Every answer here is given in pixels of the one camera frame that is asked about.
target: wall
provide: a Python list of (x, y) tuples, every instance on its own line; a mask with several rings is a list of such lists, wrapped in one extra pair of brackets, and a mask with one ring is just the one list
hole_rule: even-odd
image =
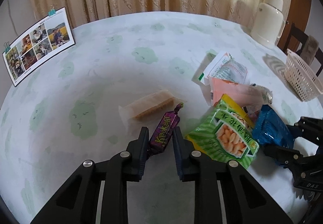
[[(308, 22), (305, 28), (307, 35), (312, 35), (323, 49), (323, 6), (319, 0), (312, 0), (311, 11), (309, 13)], [(311, 64), (312, 70), (316, 73), (320, 68), (320, 63), (314, 59)], [(323, 82), (323, 72), (319, 75), (319, 79)], [(323, 105), (323, 95), (319, 96), (321, 105)]]
[[(12, 43), (18, 35), (36, 23), (30, 0), (4, 0), (0, 6), (0, 52), (5, 42)], [(0, 59), (0, 107), (12, 85), (3, 57)]]

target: plastic basket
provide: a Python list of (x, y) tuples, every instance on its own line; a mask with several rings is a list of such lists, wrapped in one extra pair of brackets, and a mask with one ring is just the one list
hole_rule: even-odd
[(285, 78), (302, 101), (310, 101), (323, 94), (323, 85), (301, 57), (287, 49)]

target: thermos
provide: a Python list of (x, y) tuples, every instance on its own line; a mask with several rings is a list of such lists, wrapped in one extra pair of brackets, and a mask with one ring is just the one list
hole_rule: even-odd
[(264, 0), (256, 13), (251, 37), (263, 46), (272, 49), (285, 27), (282, 10), (283, 0)]

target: wooden chair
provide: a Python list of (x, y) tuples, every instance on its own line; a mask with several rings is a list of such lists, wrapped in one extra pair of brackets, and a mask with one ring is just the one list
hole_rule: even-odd
[[(290, 39), (291, 37), (294, 36), (301, 44), (302, 44), (302, 47), (300, 50), (298, 50), (296, 53), (298, 55), (301, 54), (301, 52), (303, 51), (304, 49), (304, 46), (305, 46), (305, 43), (308, 39), (308, 35), (303, 33), (302, 30), (298, 29), (296, 26), (295, 26), (295, 23), (293, 22), (292, 23), (292, 26), (290, 28), (290, 32), (289, 32), (289, 35), (287, 37), (287, 40), (286, 40), (286, 43), (285, 43), (285, 46), (283, 48), (283, 52), (285, 54), (287, 54), (287, 46), (290, 42)], [(321, 73), (321, 71), (323, 70), (323, 52), (322, 50), (319, 48), (318, 51), (316, 52), (316, 55), (315, 55), (315, 58), (319, 61), (319, 63), (321, 64), (321, 67), (319, 68), (318, 72), (316, 73), (316, 76), (319, 76), (319, 74)]]

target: round table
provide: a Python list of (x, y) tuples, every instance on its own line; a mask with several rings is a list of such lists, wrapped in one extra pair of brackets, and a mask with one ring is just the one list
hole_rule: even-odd
[[(75, 46), (12, 86), (0, 111), (0, 194), (21, 224), (83, 161), (108, 160), (138, 137), (141, 125), (124, 124), (120, 107), (168, 89), (185, 101), (183, 134), (193, 130), (211, 109), (209, 88), (195, 77), (221, 50), (248, 68), (251, 83), (273, 91), (272, 107), (286, 123), (323, 116), (318, 99), (301, 102), (284, 81), (285, 54), (261, 46), (230, 21), (138, 13), (85, 24), (74, 37)], [(150, 134), (160, 119), (147, 125)], [(295, 148), (309, 156), (317, 146), (297, 139)], [(248, 171), (294, 222), (300, 220), (307, 202), (288, 169), (259, 151)], [(179, 180), (170, 142), (147, 161), (141, 182), (128, 183), (129, 223), (193, 223), (193, 209), (194, 183)]]

